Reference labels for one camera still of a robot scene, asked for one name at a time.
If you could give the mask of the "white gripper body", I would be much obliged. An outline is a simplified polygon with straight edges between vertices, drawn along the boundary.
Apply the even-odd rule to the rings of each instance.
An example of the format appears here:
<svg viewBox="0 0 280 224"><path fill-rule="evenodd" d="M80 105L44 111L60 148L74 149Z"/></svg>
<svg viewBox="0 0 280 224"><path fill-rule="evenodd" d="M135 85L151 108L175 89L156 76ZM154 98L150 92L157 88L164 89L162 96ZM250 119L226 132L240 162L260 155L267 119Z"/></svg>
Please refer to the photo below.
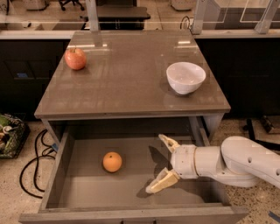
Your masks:
<svg viewBox="0 0 280 224"><path fill-rule="evenodd" d="M171 166L182 179L196 179L198 177L195 168L195 150L195 145L183 144L171 154Z"/></svg>

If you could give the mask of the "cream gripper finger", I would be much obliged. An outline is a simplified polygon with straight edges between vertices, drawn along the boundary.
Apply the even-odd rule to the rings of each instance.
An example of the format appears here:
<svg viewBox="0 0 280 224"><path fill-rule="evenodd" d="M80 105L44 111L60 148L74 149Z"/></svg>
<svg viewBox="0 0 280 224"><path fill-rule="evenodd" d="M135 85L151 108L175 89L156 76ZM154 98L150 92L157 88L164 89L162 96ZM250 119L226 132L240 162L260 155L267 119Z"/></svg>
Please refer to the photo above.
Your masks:
<svg viewBox="0 0 280 224"><path fill-rule="evenodd" d="M145 191L149 194L158 193L165 188L175 185L180 176L174 170L164 168L157 177L150 182Z"/></svg>
<svg viewBox="0 0 280 224"><path fill-rule="evenodd" d="M175 141L172 138L169 138L164 134L159 134L158 137L165 144L170 153L173 153L179 147L177 141Z"/></svg>

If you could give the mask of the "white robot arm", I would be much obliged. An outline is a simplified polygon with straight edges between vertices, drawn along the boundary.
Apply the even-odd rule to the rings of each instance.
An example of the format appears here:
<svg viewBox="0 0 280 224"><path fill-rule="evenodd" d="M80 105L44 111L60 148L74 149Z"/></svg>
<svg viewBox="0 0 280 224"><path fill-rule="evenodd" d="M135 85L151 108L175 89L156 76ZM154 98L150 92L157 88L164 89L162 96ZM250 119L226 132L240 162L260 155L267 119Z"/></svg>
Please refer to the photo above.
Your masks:
<svg viewBox="0 0 280 224"><path fill-rule="evenodd" d="M147 193L199 177L239 187L255 186L262 179L280 188L280 156L246 137L231 136L220 146L203 147L179 144L163 134L159 138L171 153L171 169L164 168L146 187Z"/></svg>

